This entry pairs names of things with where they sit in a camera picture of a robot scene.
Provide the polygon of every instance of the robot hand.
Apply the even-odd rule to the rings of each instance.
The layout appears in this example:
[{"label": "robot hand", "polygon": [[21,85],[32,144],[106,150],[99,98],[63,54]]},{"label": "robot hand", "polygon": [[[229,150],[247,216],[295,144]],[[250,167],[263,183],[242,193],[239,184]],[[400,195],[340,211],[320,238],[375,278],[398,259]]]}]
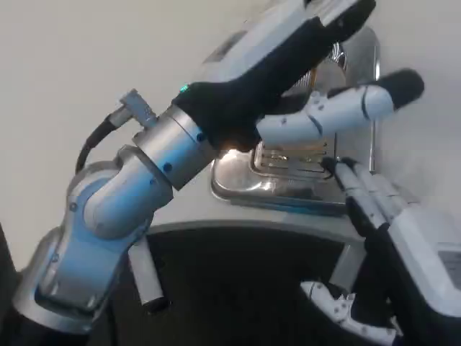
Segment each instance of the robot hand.
[{"label": "robot hand", "polygon": [[315,93],[299,112],[267,115],[257,129],[267,145],[303,145],[387,117],[418,99],[423,91],[422,78],[404,69],[368,84],[333,89],[324,96]]},{"label": "robot hand", "polygon": [[[322,165],[346,195],[351,222],[366,238],[368,256],[388,290],[404,337],[353,321],[353,299],[335,301],[324,285],[303,283],[309,299],[343,329],[379,345],[458,345],[460,229],[446,215],[407,203],[382,175],[370,174],[353,159],[327,158]],[[343,319],[337,318],[340,313]]]},{"label": "robot hand", "polygon": [[250,151],[260,141],[257,121],[334,44],[356,33],[374,8],[375,0],[281,1],[231,35],[172,104],[213,148]]}]

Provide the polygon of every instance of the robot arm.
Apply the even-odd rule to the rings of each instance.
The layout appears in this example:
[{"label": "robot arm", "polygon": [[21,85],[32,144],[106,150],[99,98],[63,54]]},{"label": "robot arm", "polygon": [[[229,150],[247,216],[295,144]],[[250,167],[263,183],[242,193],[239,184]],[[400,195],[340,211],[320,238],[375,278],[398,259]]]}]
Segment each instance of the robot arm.
[{"label": "robot arm", "polygon": [[[213,53],[203,78],[183,88],[159,118],[129,94],[124,107],[107,118],[111,125],[105,131],[131,117],[144,131],[134,137],[136,146],[121,148],[114,161],[92,164],[73,178],[63,222],[40,242],[14,297],[1,344],[84,343],[129,248],[147,232],[155,210],[173,198],[172,188],[185,186],[226,146],[253,148],[260,139],[256,123],[261,115],[334,43],[353,35],[374,6],[374,0],[286,1]],[[377,106],[379,114],[400,107],[383,85],[335,95],[331,109],[343,112],[337,101],[350,103],[344,114],[351,120],[357,118],[354,110],[363,116],[375,109],[375,98],[369,105],[365,96],[385,100]],[[272,136],[263,125],[259,130]],[[312,134],[305,140],[318,137]]]}]

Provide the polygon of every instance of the black surface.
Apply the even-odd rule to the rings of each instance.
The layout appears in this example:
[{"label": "black surface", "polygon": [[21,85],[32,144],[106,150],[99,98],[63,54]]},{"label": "black surface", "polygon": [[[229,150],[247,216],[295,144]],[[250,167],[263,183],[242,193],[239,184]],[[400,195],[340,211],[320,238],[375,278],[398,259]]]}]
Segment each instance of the black surface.
[{"label": "black surface", "polygon": [[172,104],[199,125],[216,149],[249,151],[259,141],[257,118],[277,106],[282,94],[316,67],[334,43],[360,29],[374,8],[374,0],[359,0],[327,27],[312,18],[242,76],[223,83],[192,83]]},{"label": "black surface", "polygon": [[0,333],[1,346],[85,346],[86,335],[71,335],[37,324],[18,314],[14,308],[9,309]]},{"label": "black surface", "polygon": [[377,327],[392,327],[390,318],[394,313],[386,303],[388,290],[370,257],[365,258],[352,291],[356,293],[351,312],[355,321]]},{"label": "black surface", "polygon": [[[114,296],[121,345],[360,345],[339,344],[345,334],[299,288],[328,281],[341,244],[261,229],[178,231],[149,242],[171,306],[148,316],[125,272]],[[101,326],[90,345],[104,342]]]},{"label": "black surface", "polygon": [[0,321],[9,309],[11,297],[18,281],[18,274],[8,250],[4,233],[0,226]]},{"label": "black surface", "polygon": [[410,345],[461,345],[461,319],[438,314],[429,306],[395,248],[388,227],[384,225],[368,236],[365,247],[386,284],[406,341]]}]

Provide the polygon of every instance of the screw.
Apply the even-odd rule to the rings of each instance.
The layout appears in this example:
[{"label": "screw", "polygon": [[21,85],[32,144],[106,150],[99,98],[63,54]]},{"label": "screw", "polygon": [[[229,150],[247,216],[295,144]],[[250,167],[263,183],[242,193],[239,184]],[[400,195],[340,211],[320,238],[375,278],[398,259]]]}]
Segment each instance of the screw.
[{"label": "screw", "polygon": [[86,303],[86,307],[91,308],[95,302],[96,302],[96,296],[91,296],[90,299],[88,300],[88,303]]},{"label": "screw", "polygon": [[197,135],[197,142],[203,142],[205,140],[205,135],[203,133],[199,133]]},{"label": "screw", "polygon": [[173,166],[169,162],[166,162],[164,164],[164,172],[166,173],[171,172],[172,169],[173,169]]},{"label": "screw", "polygon": [[53,289],[51,290],[51,295],[52,296],[55,296],[59,291],[59,283],[55,283],[55,285],[53,286]]}]

